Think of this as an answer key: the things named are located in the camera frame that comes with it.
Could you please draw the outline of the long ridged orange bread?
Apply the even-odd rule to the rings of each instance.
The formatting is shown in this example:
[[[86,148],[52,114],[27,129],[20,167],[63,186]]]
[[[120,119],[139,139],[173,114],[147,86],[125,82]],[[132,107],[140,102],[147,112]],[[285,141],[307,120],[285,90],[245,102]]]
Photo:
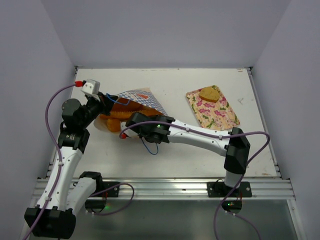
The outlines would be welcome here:
[[[108,114],[100,114],[101,119],[128,119],[136,111],[110,111]]]

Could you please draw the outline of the checkered paper bag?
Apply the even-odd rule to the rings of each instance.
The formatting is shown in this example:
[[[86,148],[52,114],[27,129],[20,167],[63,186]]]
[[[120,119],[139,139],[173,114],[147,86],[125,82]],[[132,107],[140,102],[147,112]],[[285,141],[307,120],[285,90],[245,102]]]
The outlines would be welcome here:
[[[163,108],[163,106],[160,104],[160,102],[156,99],[154,94],[151,92],[149,88],[139,88],[139,89],[134,89],[134,90],[128,90],[119,93],[118,95],[110,95],[106,94],[106,96],[111,100],[112,103],[116,103],[119,98],[124,98],[128,99],[131,101],[134,101],[136,103],[141,104],[141,107],[138,110],[135,110],[135,112],[144,114],[148,117],[154,116],[154,115],[166,115],[166,111]],[[126,122],[128,119],[119,119],[121,122]],[[103,132],[108,132],[112,134],[120,134],[120,132],[110,132],[107,129],[106,126],[106,120],[107,119],[102,119],[99,116],[94,120],[94,126],[96,129],[103,131]]]

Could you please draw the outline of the herb bread slice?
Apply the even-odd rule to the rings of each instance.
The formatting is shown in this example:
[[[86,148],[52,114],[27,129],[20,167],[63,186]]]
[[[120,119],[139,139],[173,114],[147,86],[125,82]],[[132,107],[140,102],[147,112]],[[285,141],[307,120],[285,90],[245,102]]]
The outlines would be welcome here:
[[[216,103],[220,98],[220,94],[213,87],[204,87],[200,90],[199,97],[207,102]]]

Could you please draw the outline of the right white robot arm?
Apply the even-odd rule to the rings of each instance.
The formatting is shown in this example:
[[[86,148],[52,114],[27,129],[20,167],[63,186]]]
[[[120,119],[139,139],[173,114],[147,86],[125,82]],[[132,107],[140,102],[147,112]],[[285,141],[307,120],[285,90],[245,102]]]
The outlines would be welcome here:
[[[177,143],[209,150],[224,157],[226,171],[223,192],[235,196],[240,190],[239,180],[246,173],[251,145],[238,127],[211,130],[186,124],[165,115],[147,116],[134,112],[120,124],[121,133],[139,137],[149,143]]]

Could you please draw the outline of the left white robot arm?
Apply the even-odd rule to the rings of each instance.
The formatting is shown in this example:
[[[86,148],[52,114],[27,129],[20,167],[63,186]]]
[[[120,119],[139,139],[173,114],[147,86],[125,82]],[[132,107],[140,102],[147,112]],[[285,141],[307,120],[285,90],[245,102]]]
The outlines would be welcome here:
[[[82,105],[75,98],[62,104],[62,123],[56,145],[56,160],[45,190],[35,207],[26,209],[24,219],[36,237],[69,239],[76,217],[87,198],[103,193],[99,172],[86,172],[70,190],[78,163],[85,152],[90,133],[87,127],[102,113],[109,114],[114,103],[101,92],[85,95]]]

